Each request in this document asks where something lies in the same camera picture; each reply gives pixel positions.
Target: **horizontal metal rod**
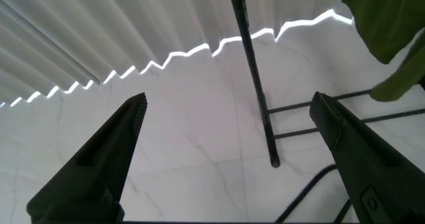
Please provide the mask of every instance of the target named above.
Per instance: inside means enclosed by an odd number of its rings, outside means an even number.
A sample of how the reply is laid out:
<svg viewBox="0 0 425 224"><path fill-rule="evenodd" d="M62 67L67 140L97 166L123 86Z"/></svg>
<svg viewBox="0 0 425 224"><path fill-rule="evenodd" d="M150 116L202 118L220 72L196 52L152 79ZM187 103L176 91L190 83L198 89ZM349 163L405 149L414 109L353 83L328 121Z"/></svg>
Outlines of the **horizontal metal rod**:
<svg viewBox="0 0 425 224"><path fill-rule="evenodd" d="M396 114L387 114L387 115L384 115L384 116L378 116L378 117L374 117L374 118L365 118L362 121L367 124L367 123L371 123L371 122L390 120L390 119L393 119L393 118L401 118L401 117L413 116L413 115L418 115L418 114L425 114L425 108L421 108L421 109L418 109L418 110L406 111L406 112L399 112L399 113L396 113ZM310 129L306 129L306 130L288 132L288 133L285 133L285 134L275 135L274 139L289 138L289 137L293 137L293 136L311 134L311 133L314 133L314 132L317 132L317 131L318 131L317 128L310 128Z"/></svg>
<svg viewBox="0 0 425 224"><path fill-rule="evenodd" d="M352 92L352 93L348 93L348 94L338 95L338 96L335 96L333 98L336 99L336 100L341 100L341 99L344 99L344 98L352 98L352 97L368 94L370 91L371 90L362 90L362 91ZM273 108L273 109L269 110L268 113L273 114L273 113L282 112L282 111L285 111L285 110L307 107L307 106L310 106L310 104L311 104L311 102L303 102L303 103L300 103L300 104L293 104L293 105L284 106L284 107L280 107L280 108Z"/></svg>

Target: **green garment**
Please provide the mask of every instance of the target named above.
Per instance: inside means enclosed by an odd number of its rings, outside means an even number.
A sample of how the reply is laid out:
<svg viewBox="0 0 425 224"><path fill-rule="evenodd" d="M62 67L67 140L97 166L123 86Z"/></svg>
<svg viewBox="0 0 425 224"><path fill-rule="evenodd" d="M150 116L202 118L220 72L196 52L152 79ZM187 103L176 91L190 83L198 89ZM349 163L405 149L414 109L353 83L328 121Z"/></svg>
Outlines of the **green garment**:
<svg viewBox="0 0 425 224"><path fill-rule="evenodd" d="M425 0L342 0L371 54L388 64L425 27ZM425 35L409 50L398 70L373 88L371 97L399 99L425 75Z"/></svg>

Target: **white curtain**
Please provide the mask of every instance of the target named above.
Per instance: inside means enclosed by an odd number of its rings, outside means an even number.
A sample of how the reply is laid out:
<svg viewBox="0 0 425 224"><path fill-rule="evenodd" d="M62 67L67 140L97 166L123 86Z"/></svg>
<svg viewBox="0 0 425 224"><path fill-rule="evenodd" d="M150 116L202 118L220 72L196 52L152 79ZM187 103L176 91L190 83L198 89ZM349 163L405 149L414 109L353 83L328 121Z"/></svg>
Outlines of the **white curtain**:
<svg viewBox="0 0 425 224"><path fill-rule="evenodd" d="M252 32L312 20L340 0L246 0ZM112 74L143 71L175 51L211 53L239 35L230 0L0 0L0 104L31 101Z"/></svg>

